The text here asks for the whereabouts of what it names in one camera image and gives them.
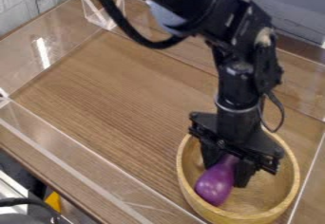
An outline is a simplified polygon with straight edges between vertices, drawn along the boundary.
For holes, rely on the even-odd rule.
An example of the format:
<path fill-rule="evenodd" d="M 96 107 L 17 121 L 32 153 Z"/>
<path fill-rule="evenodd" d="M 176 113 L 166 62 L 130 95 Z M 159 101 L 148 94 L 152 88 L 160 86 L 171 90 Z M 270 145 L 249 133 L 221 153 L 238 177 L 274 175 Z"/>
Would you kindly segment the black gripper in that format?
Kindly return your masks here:
<path fill-rule="evenodd" d="M 261 109 L 218 108 L 215 113 L 188 114 L 190 134 L 199 139 L 205 168 L 210 169 L 226 154 L 241 159 L 235 166 L 237 188 L 245 188 L 251 176 L 263 169 L 275 175 L 285 150 L 262 130 Z"/>

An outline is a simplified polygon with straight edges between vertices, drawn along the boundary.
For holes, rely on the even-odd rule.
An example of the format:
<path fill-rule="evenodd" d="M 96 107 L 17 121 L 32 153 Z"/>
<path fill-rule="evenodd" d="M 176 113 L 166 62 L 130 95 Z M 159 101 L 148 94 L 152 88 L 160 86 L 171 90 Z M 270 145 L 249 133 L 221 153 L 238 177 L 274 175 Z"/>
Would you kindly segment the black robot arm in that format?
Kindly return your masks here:
<path fill-rule="evenodd" d="M 190 134 L 199 139 L 203 164 L 238 158 L 234 183 L 247 186 L 259 170 L 278 172 L 285 149 L 266 135 L 263 100 L 282 83 L 271 17 L 253 0 L 150 0 L 160 26 L 176 36 L 199 36 L 213 51 L 218 73 L 214 113 L 193 112 Z"/>

